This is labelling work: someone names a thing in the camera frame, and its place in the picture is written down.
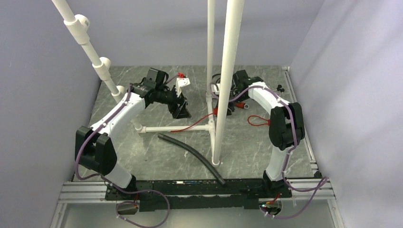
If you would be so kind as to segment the short red wire connector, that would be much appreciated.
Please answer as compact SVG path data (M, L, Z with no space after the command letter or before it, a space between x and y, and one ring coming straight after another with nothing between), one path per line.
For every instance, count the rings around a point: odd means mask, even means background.
M198 121L196 121L195 123L193 123L192 125L190 125L190 126L188 126L188 127L186 127L186 128L180 129L180 130L172 130L172 131L170 131L170 132L171 132L171 133L176 133L176 132L187 131L187 130L189 130L189 129L195 127L200 121L202 121L202 120L204 120L204 119L206 119L206 118L208 118L208 117L210 117L210 116L217 115L217 113L218 113L218 108L213 108L212 113L205 115L204 117L202 117L201 119L199 119Z

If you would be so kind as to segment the small black key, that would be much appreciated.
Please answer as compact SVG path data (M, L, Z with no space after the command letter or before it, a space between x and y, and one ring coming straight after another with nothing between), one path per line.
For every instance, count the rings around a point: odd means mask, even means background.
M284 92L285 92L285 88L284 88L282 85L278 85L277 88L276 88L276 90L277 90L279 93L284 93Z

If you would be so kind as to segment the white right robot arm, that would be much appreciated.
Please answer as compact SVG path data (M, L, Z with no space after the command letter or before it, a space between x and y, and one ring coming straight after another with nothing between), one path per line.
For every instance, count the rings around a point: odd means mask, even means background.
M286 185L286 169L291 154L305 138L305 126L302 107L291 103L270 89L260 77L249 77L245 70L237 71L232 76L236 96L232 102L247 99L256 101L269 113L269 139L272 153L264 171L262 192L267 197L274 197L280 187Z

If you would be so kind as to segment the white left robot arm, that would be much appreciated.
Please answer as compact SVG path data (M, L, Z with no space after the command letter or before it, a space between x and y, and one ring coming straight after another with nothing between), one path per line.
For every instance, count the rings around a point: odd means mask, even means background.
M129 200L136 195L136 177L118 164L113 142L124 126L153 103L167 105L174 119L191 117L186 108L187 99L181 91L182 87L190 85L190 80L180 73L174 79L175 85L169 88L169 75L162 70L150 68L141 82L129 84L121 101L101 120L77 130L74 169L80 181L92 177L79 174L78 168L83 166L94 171L95 176L101 176L112 183L122 198Z

